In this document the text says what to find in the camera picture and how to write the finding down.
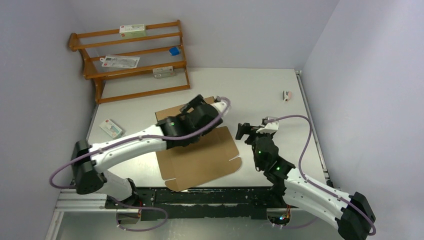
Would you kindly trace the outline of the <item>aluminium frame rail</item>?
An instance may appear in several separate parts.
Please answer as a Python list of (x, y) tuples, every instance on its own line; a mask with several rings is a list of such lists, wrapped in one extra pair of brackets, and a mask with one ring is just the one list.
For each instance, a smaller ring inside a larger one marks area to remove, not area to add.
[[(59, 194), (55, 206), (54, 219), (61, 220), (62, 214), (65, 212), (109, 212), (115, 213), (118, 221), (122, 224), (136, 224), (137, 222), (142, 221), (141, 211), (147, 209), (147, 207), (142, 206), (133, 206), (133, 208), (120, 206), (109, 196), (102, 193), (79, 195), (74, 189), (63, 189)], [(298, 208), (287, 204), (286, 212), (284, 214), (280, 214), (277, 217), (268, 216), (266, 220), (276, 220), (277, 223), (282, 223), (283, 216), (288, 215), (290, 212), (294, 212), (295, 210), (298, 210)]]

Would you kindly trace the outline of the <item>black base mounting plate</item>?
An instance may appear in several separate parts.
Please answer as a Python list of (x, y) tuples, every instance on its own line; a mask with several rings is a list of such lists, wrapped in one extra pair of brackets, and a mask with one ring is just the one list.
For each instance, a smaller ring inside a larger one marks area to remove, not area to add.
[(134, 207), (144, 207), (141, 221), (202, 218), (267, 220), (286, 212), (287, 204), (272, 196), (269, 186), (194, 187), (172, 191), (166, 187), (138, 187)]

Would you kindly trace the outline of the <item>white box lower shelf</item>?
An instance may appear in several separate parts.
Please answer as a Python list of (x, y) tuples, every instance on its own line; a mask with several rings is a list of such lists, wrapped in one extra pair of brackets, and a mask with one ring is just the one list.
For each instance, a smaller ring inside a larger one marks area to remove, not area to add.
[(175, 75), (173, 66), (158, 67), (152, 70), (155, 79), (173, 77)]

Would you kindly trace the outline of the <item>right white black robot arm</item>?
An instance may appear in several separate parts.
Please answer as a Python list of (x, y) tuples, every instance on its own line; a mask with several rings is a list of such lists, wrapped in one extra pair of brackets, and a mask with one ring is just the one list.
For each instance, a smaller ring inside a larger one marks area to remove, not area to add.
[(276, 130), (240, 123), (236, 140), (247, 136), (255, 168), (272, 183), (270, 202), (302, 209), (334, 227), (344, 240), (365, 240), (376, 234), (376, 217), (367, 200), (359, 193), (349, 194), (304, 174), (299, 167), (279, 155), (273, 141)]

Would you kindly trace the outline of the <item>white green box on table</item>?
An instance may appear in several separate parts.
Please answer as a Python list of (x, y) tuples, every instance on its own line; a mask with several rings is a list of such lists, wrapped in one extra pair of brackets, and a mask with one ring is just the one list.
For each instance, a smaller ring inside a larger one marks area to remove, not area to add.
[(125, 131), (111, 119), (105, 119), (99, 124), (99, 127), (114, 140), (125, 135)]

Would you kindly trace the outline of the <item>brown cardboard box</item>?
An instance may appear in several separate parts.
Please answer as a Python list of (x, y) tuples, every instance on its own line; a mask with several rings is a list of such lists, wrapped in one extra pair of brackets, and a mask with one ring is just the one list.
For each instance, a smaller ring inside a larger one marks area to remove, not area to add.
[(179, 120), (182, 107), (155, 114), (164, 136), (172, 137), (165, 150), (156, 152), (160, 174), (166, 187), (176, 192), (233, 174), (242, 164), (228, 127), (221, 126), (220, 114), (208, 125), (189, 133)]

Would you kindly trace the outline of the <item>orange wooden shelf rack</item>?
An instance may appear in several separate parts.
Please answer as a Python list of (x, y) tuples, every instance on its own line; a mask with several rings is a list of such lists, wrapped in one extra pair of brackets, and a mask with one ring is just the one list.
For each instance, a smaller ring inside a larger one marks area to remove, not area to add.
[[(79, 52), (83, 61), (83, 77), (95, 86), (95, 102), (99, 104), (191, 88), (187, 58), (183, 44), (180, 20), (157, 24), (121, 25), (117, 29), (88, 33), (72, 33), (69, 49)], [(178, 86), (142, 92), (104, 97), (107, 81), (144, 75), (153, 80), (163, 77), (164, 71), (171, 76), (183, 76)]]

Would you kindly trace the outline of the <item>white green box top shelf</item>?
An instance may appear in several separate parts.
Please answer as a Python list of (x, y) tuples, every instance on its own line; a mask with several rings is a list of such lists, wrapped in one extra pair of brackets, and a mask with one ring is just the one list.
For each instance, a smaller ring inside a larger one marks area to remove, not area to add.
[(119, 34), (122, 39), (146, 37), (147, 36), (146, 25), (145, 24), (122, 25), (119, 28)]

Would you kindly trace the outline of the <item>small blue object on shelf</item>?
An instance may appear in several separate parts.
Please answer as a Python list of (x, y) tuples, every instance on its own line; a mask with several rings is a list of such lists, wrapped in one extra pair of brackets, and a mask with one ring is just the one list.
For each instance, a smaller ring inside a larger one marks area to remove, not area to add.
[(177, 55), (179, 55), (181, 53), (180, 48), (177, 47), (177, 46), (174, 46), (174, 47), (170, 48), (168, 51), (169, 51), (169, 53), (170, 53), (171, 56), (177, 56)]

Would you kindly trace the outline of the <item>small pink white object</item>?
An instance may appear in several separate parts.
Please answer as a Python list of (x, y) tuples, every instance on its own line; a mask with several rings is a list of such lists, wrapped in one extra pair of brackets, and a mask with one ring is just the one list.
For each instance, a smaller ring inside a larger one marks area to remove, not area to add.
[(291, 91), (284, 91), (282, 95), (283, 95), (283, 100), (285, 102), (289, 101), (292, 98), (292, 92)]

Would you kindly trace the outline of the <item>clear plastic package on shelf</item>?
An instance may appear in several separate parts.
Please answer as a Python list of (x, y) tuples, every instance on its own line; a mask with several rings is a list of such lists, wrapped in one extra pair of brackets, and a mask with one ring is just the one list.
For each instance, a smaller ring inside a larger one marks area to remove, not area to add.
[(105, 68), (134, 69), (138, 66), (140, 57), (106, 55), (104, 57), (101, 57), (99, 60), (101, 61), (101, 66)]

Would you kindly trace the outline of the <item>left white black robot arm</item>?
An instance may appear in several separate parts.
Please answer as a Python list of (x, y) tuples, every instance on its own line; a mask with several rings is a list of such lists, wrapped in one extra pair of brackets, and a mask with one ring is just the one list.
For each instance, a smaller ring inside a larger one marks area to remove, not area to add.
[(216, 97), (207, 103), (197, 95), (176, 116), (168, 116), (144, 130), (110, 142), (86, 145), (83, 154), (72, 164), (75, 190), (79, 195), (102, 193), (132, 208), (139, 194), (130, 178), (119, 177), (110, 168), (135, 157), (175, 147), (186, 147), (220, 125), (231, 102)]

